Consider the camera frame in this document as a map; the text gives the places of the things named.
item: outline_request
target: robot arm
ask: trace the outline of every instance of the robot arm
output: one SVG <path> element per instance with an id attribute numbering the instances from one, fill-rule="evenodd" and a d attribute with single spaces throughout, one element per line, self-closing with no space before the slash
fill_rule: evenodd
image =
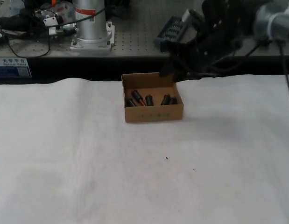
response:
<path id="1" fill-rule="evenodd" d="M 247 37 L 258 43 L 289 39 L 289 8 L 272 0 L 205 0 L 204 16 L 187 10 L 182 21 L 193 27 L 196 37 L 188 43 L 165 41 L 162 47 L 171 55 L 170 66 L 183 74 L 206 72 L 230 53 L 242 48 Z M 168 67 L 161 75 L 172 73 Z"/>

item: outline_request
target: cable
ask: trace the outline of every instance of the cable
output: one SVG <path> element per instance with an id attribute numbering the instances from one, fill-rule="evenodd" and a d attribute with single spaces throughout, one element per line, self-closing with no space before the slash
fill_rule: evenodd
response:
<path id="1" fill-rule="evenodd" d="M 42 55 L 39 55 L 39 56 L 33 56 L 33 57 L 23 57 L 23 56 L 20 56 L 20 55 L 18 55 L 18 54 L 14 51 L 14 49 L 10 46 L 8 40 L 5 40 L 5 43 L 8 45 L 8 47 L 10 48 L 10 50 L 12 51 L 12 53 L 13 53 L 15 56 L 19 57 L 19 58 L 39 58 L 39 57 L 42 57 L 42 56 L 47 55 L 47 54 L 50 52 L 50 50 L 51 50 L 49 28 L 62 27 L 62 26 L 64 26 L 64 25 L 69 25 L 69 24 L 73 24 L 73 23 L 83 22 L 83 21 L 85 21 L 85 20 L 91 19 L 91 18 L 93 18 L 93 17 L 101 14 L 101 13 L 104 12 L 104 11 L 105 11 L 105 8 L 101 9 L 100 11 L 98 11 L 98 12 L 97 12 L 96 14 L 94 14 L 94 15 L 85 17 L 85 18 L 80 19 L 80 20 L 72 21 L 72 22 L 66 22 L 66 23 L 62 23 L 62 24 L 58 24 L 58 25 L 54 25 L 54 26 L 45 26 L 45 25 L 44 25 L 44 27 L 47 29 L 47 32 L 48 32 L 48 51 L 47 51 L 46 53 L 42 54 Z"/>
<path id="2" fill-rule="evenodd" d="M 72 22 L 65 22 L 65 23 L 61 23 L 61 24 L 58 24 L 58 25 L 53 25 L 53 26 L 47 26 L 46 28 L 52 28 L 52 27 L 62 27 L 62 26 L 65 26 L 65 25 L 69 25 L 69 24 L 73 24 L 73 23 L 78 23 L 78 22 L 83 22 L 85 20 L 89 20 L 89 19 L 92 19 L 93 17 L 101 14 L 102 12 L 105 11 L 105 8 L 99 10 L 96 14 L 93 14 L 93 15 L 90 15 L 90 16 L 87 16 L 83 19 L 80 19 L 80 20 L 75 20 L 75 21 L 72 21 Z"/>
<path id="3" fill-rule="evenodd" d="M 283 73 L 285 75 L 286 78 L 286 84 L 288 86 L 289 89 L 289 71 L 288 71 L 288 67 L 286 65 L 286 60 L 285 60 L 285 56 L 283 53 L 283 46 L 281 42 L 277 42 L 278 48 L 279 48 L 279 52 L 280 52 L 280 57 L 282 59 L 282 69 L 283 69 Z"/>
<path id="4" fill-rule="evenodd" d="M 27 59 L 30 59 L 30 58 L 39 58 L 39 57 L 42 57 L 42 56 L 45 56 L 45 55 L 47 55 L 49 52 L 50 52 L 50 50 L 51 50 L 51 44 L 50 44 L 50 35 L 49 35 L 49 31 L 48 31 L 48 50 L 47 50 L 47 52 L 46 53 L 44 53 L 44 54 L 42 54 L 42 55 L 38 55 L 38 56 L 32 56 L 32 57 L 24 57 L 24 56 L 20 56 L 20 55 L 18 55 L 15 51 L 14 51 L 14 49 L 10 46 L 10 44 L 9 44 L 9 41 L 8 40 L 5 40 L 5 43 L 8 45 L 8 47 L 10 48 L 10 50 L 12 51 L 12 53 L 15 55 L 15 56 L 17 56 L 17 57 L 19 57 L 19 58 L 27 58 Z"/>
<path id="5" fill-rule="evenodd" d="M 170 52 L 170 56 L 179 63 L 180 66 L 182 66 L 187 72 L 189 72 L 191 75 L 195 75 L 194 78 L 204 78 L 204 77 L 216 77 L 217 74 L 215 73 L 200 73 L 194 71 L 192 68 L 190 68 L 186 63 L 184 63 L 178 56 L 176 56 L 173 52 Z"/>
<path id="6" fill-rule="evenodd" d="M 252 55 L 260 46 L 261 46 L 261 43 L 257 43 L 256 46 L 254 48 L 252 48 L 244 56 L 243 60 L 241 60 L 239 63 L 237 63 L 236 65 L 234 65 L 228 69 L 221 69 L 221 68 L 217 68 L 215 66 L 211 66 L 210 69 L 212 69 L 214 72 L 218 72 L 218 73 L 227 73 L 227 72 L 230 72 L 232 70 L 235 70 L 235 69 L 239 68 L 249 58 L 249 56 Z"/>

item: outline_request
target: blue label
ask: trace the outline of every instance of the blue label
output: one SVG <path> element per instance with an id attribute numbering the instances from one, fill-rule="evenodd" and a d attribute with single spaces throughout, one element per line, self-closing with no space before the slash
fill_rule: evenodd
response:
<path id="1" fill-rule="evenodd" d="M 29 67 L 0 66 L 0 77 L 31 78 Z"/>

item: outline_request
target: red component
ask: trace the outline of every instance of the red component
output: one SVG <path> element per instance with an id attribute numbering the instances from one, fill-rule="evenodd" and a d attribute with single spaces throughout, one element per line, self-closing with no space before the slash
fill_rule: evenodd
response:
<path id="1" fill-rule="evenodd" d="M 57 9 L 58 12 L 61 12 L 62 10 L 64 10 L 64 7 L 60 7 Z"/>
<path id="2" fill-rule="evenodd" d="M 96 10 L 89 10 L 89 9 L 79 9 L 75 8 L 75 11 L 77 13 L 83 14 L 83 15 L 95 15 Z"/>

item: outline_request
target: metal optical breadboard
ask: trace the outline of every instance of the metal optical breadboard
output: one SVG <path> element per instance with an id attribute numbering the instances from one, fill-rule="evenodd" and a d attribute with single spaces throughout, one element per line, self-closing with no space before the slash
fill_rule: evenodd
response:
<path id="1" fill-rule="evenodd" d="M 46 57 L 167 57 L 154 45 L 154 39 L 171 16 L 182 16 L 187 8 L 201 12 L 203 0 L 131 0 L 129 13 L 124 18 L 113 17 L 115 25 L 115 45 L 109 54 L 96 54 L 88 51 L 72 51 L 72 37 L 51 41 L 51 52 Z M 287 0 L 279 0 L 284 6 Z M 0 17 L 9 16 L 9 0 L 0 5 Z M 48 49 L 45 40 L 21 41 L 12 40 L 10 45 L 21 56 L 41 55 Z M 247 40 L 237 56 L 245 55 L 254 46 L 253 40 Z M 289 45 L 285 49 L 289 55 Z M 258 50 L 253 55 L 279 55 L 276 47 L 269 50 Z M 14 56 L 8 46 L 0 47 L 0 57 Z"/>

